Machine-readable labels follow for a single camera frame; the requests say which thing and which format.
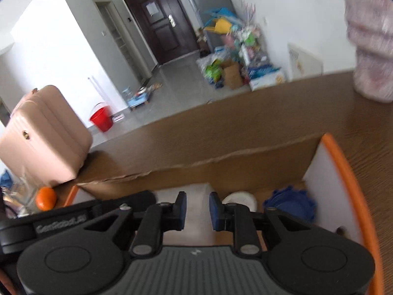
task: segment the floor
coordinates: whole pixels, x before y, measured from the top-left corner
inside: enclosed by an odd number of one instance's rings
[[[105,133],[90,128],[93,146],[195,106],[250,91],[248,85],[236,90],[215,89],[203,78],[195,62],[198,58],[199,54],[193,54],[158,68],[148,86],[162,83],[162,87],[152,92],[149,103],[124,111],[125,118]]]

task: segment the orange fruit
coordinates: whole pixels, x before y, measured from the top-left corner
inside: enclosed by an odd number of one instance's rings
[[[50,211],[56,204],[57,196],[54,189],[42,187],[35,196],[35,204],[41,211]]]

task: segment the pink suitcase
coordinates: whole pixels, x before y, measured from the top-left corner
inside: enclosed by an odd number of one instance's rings
[[[26,171],[53,187],[77,176],[92,141],[58,88],[49,85],[15,108],[0,138],[0,160],[15,175]]]

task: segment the table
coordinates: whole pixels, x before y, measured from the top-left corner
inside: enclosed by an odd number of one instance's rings
[[[352,72],[299,80],[199,106],[95,147],[73,183],[189,164],[330,132],[364,192],[393,294],[393,104],[357,94]]]

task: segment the door handle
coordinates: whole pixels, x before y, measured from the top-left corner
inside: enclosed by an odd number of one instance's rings
[[[174,28],[176,26],[176,22],[174,21],[173,15],[169,14],[168,19],[170,21],[170,24],[172,25],[172,28]]]

